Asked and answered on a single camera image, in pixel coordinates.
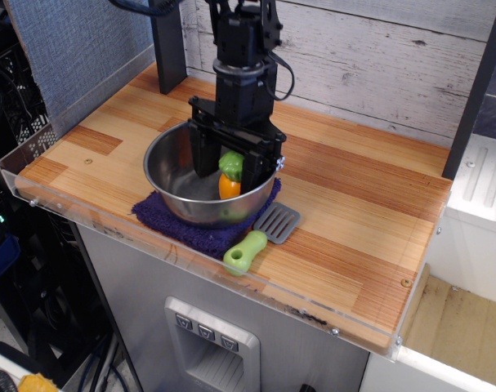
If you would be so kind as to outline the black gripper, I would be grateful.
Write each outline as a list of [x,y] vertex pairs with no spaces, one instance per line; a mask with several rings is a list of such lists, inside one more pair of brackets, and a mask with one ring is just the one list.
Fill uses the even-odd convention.
[[216,97],[194,96],[189,120],[190,147],[197,176],[218,170],[221,149],[244,156],[241,194],[267,182],[284,167],[281,154],[286,135],[270,121],[276,67],[216,67]]

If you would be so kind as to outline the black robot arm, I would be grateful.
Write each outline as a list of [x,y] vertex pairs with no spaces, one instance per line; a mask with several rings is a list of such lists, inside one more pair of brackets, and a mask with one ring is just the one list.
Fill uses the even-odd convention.
[[277,68],[284,62],[273,52],[280,45],[276,4],[273,1],[209,2],[217,58],[216,97],[190,99],[190,146],[194,170],[200,177],[219,168],[223,149],[243,156],[242,193],[265,182],[282,160],[285,134],[270,117]]

